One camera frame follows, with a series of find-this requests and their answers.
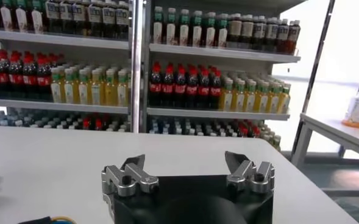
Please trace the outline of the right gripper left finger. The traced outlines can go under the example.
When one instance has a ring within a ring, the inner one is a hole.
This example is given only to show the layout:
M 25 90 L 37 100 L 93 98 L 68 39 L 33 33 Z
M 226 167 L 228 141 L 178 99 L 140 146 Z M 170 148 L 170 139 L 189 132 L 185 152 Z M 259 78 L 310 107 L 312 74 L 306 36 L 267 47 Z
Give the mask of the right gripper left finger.
M 155 194 L 160 188 L 159 179 L 143 170 L 146 155 L 125 160 L 121 167 L 105 166 L 101 172 L 102 193 L 119 197 L 132 197 L 137 188 L 145 194 Z

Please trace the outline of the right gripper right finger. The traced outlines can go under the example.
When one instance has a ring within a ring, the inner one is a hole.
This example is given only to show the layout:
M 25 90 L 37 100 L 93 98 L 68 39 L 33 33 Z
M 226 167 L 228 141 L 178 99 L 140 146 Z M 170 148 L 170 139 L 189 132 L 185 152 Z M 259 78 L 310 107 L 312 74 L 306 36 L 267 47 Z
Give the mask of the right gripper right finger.
M 268 194 L 274 190 L 275 168 L 270 162 L 262 161 L 257 166 L 244 154 L 225 151 L 224 156 L 230 170 L 226 185 L 231 193 Z

